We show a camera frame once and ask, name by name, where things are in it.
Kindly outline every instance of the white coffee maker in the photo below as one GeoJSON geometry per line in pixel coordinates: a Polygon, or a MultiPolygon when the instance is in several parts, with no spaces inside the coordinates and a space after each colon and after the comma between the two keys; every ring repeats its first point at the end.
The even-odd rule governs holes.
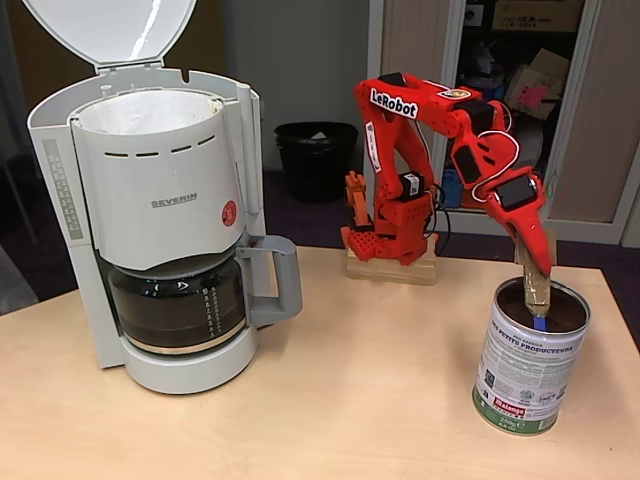
{"type": "Polygon", "coordinates": [[[100,367],[164,393],[228,381],[302,308],[295,246],[264,236],[258,95],[163,68],[195,0],[23,1],[96,70],[28,126],[100,367]]]}

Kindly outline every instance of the coffee maker lid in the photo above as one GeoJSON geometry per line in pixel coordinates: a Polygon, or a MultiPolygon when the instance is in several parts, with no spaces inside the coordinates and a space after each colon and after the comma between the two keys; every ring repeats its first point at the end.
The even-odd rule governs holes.
{"type": "Polygon", "coordinates": [[[196,0],[23,0],[62,45],[99,67],[161,60],[196,0]]]}

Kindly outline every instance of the tin can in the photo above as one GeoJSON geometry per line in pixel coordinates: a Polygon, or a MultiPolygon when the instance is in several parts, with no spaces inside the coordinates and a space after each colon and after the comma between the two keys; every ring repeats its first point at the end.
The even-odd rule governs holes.
{"type": "Polygon", "coordinates": [[[587,302],[552,282],[547,331],[537,331],[524,303],[522,277],[500,285],[473,388],[480,415],[509,433],[550,429],[590,320],[587,302]]]}

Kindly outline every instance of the table surface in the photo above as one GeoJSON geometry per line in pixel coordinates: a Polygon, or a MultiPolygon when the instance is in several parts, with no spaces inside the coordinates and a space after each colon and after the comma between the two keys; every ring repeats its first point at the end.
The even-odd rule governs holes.
{"type": "Polygon", "coordinates": [[[439,259],[433,287],[349,280],[300,248],[305,304],[210,392],[168,396],[99,370],[77,292],[0,318],[0,478],[637,479],[640,357],[600,271],[554,278],[593,322],[547,433],[471,402],[508,263],[439,259]]]}

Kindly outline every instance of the coffee maker base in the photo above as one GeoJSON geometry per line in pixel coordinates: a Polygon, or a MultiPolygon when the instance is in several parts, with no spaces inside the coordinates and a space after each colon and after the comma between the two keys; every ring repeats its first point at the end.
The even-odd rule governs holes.
{"type": "Polygon", "coordinates": [[[149,390],[168,394],[204,392],[228,382],[249,365],[258,346],[254,327],[210,351],[168,356],[145,352],[122,338],[125,368],[149,390]]]}

